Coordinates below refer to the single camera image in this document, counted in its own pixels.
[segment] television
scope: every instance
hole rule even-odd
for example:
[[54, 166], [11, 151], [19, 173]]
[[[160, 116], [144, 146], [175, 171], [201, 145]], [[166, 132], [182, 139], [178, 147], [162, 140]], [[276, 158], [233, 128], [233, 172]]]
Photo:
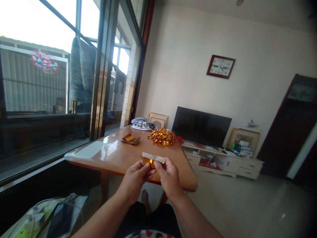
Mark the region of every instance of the television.
[[172, 131], [185, 140], [222, 147], [231, 118], [177, 107]]

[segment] tv stand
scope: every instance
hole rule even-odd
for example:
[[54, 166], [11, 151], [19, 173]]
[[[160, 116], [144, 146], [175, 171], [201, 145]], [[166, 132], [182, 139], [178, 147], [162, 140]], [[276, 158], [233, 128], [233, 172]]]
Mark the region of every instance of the tv stand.
[[[229, 175], [233, 178], [239, 175], [250, 179], [257, 179], [264, 163], [259, 159], [241, 157], [229, 151], [225, 154], [217, 148], [205, 146], [204, 149], [201, 149], [194, 144], [191, 141], [184, 141], [181, 144], [194, 170]], [[193, 154], [194, 149], [198, 150], [198, 154]]]

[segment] wooden picture frame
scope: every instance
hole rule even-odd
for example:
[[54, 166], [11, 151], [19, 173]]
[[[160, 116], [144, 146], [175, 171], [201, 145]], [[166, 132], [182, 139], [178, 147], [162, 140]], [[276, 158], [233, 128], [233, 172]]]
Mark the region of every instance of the wooden picture frame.
[[[216, 73], [211, 73], [210, 70], [211, 70], [211, 67], [212, 67], [212, 63], [214, 61], [215, 58], [221, 58], [221, 59], [226, 59], [226, 60], [231, 60], [233, 61], [232, 63], [232, 66], [230, 68], [230, 71], [229, 71], [229, 74], [226, 76], [226, 75], [220, 75], [220, 74], [216, 74]], [[210, 64], [209, 64], [209, 67], [208, 67], [208, 70], [207, 70], [207, 75], [210, 75], [210, 76], [215, 76], [215, 77], [219, 77], [219, 78], [225, 78], [225, 79], [229, 79], [230, 78], [230, 75], [231, 75], [231, 72], [232, 72], [232, 69], [233, 69], [233, 66], [234, 66], [234, 63], [235, 63], [235, 59], [232, 59], [232, 58], [228, 58], [228, 57], [223, 57], [223, 56], [218, 56], [218, 55], [212, 55], [211, 57], [211, 60], [210, 60]]]
[[156, 118], [156, 117], [151, 117], [151, 118], [150, 118], [150, 121], [153, 122], [153, 123], [156, 123], [156, 125], [157, 125], [159, 128], [165, 128], [166, 120], [164, 120], [164, 119], [160, 119], [160, 118]]
[[228, 140], [228, 148], [231, 148], [231, 146], [233, 144], [236, 144], [239, 138], [237, 138], [237, 136], [239, 136], [241, 138], [241, 140], [243, 141], [247, 141], [252, 145], [252, 151], [253, 153], [255, 153], [259, 140], [260, 140], [260, 136], [261, 134], [258, 132], [254, 132], [254, 131], [248, 131], [248, 130], [244, 130], [244, 129], [239, 129], [239, 128], [232, 128], [229, 140]]
[[166, 116], [166, 115], [151, 112], [149, 114], [148, 120], [151, 122], [154, 122], [154, 120], [156, 120], [156, 121], [161, 123], [161, 128], [165, 128], [166, 123], [167, 123], [167, 118], [168, 118], [168, 116]]

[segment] window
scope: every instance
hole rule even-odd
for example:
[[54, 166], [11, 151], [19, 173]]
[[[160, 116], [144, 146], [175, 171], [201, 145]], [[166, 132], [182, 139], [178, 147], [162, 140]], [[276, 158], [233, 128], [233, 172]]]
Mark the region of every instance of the window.
[[[93, 0], [81, 13], [76, 0], [48, 2], [73, 26], [81, 15], [82, 33], [97, 40]], [[89, 141], [96, 43], [39, 0], [1, 1], [0, 21], [1, 181]]]
[[142, 16], [144, 13], [143, 5], [144, 0], [131, 0], [134, 14], [136, 16], [136, 21], [138, 22], [139, 28], [141, 28]]
[[[0, 184], [127, 124], [145, 48], [135, 25], [145, 1], [131, 1], [134, 13], [129, 1], [0, 1]], [[99, 29], [99, 18], [108, 29]], [[113, 55], [106, 41], [97, 45], [100, 30], [114, 37]], [[113, 59], [110, 77], [99, 77], [108, 65], [95, 73], [100, 55]], [[99, 86], [108, 80], [110, 87]], [[107, 90], [108, 99], [98, 97]]]
[[84, 36], [98, 38], [99, 7], [93, 0], [82, 0], [81, 33]]

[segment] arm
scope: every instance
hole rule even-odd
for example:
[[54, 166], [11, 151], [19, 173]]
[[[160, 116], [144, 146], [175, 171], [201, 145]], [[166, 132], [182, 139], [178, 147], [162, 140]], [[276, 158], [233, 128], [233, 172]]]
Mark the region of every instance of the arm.
[[145, 182], [150, 181], [156, 170], [149, 170], [150, 163], [138, 161], [125, 173], [117, 192], [72, 237], [114, 237], [130, 206], [141, 193]]
[[156, 161], [154, 164], [161, 177], [162, 187], [173, 204], [185, 236], [223, 237], [183, 192], [179, 181], [178, 169], [172, 160], [165, 158], [165, 168]]

